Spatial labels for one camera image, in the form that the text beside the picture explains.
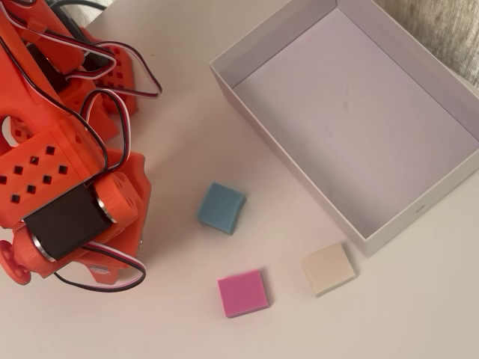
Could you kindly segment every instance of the block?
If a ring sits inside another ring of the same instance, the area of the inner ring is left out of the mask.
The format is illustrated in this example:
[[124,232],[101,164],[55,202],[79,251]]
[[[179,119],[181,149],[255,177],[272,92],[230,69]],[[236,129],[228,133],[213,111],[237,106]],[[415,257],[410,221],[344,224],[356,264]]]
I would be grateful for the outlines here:
[[302,267],[317,297],[356,278],[356,273],[341,243],[304,258]]
[[196,218],[203,224],[233,234],[246,196],[213,182],[201,202]]
[[260,270],[219,279],[218,287],[228,318],[270,306]]

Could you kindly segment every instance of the cardboard box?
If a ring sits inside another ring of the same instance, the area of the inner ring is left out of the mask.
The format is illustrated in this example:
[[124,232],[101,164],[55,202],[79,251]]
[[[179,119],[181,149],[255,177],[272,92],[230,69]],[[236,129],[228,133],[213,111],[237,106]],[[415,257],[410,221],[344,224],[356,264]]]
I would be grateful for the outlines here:
[[479,99],[371,0],[292,0],[211,68],[366,255],[479,168]]

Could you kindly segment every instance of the blue foam cube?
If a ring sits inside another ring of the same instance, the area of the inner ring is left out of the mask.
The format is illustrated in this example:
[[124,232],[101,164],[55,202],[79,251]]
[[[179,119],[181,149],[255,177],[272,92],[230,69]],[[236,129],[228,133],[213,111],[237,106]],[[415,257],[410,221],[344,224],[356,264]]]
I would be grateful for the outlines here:
[[246,196],[213,182],[201,202],[196,218],[210,227],[233,234]]

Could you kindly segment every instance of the white box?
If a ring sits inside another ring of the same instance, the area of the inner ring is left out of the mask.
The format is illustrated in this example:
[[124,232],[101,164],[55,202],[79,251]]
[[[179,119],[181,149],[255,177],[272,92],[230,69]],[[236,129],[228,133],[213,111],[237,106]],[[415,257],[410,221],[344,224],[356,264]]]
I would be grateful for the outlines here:
[[479,168],[479,99],[371,0],[292,0],[211,68],[366,255]]

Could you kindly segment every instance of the white table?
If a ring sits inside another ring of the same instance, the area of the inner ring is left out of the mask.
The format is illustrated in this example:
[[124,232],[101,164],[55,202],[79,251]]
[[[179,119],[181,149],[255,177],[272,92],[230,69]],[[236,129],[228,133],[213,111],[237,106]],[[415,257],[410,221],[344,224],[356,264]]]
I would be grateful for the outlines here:
[[[137,289],[99,294],[0,273],[5,358],[477,358],[479,175],[316,299],[300,260],[345,240],[226,103],[208,62],[285,0],[117,0],[90,27],[144,54],[162,82],[141,101],[134,150],[153,183]],[[234,236],[195,210],[213,181],[248,201]],[[274,304],[235,319],[216,279],[266,267]]]

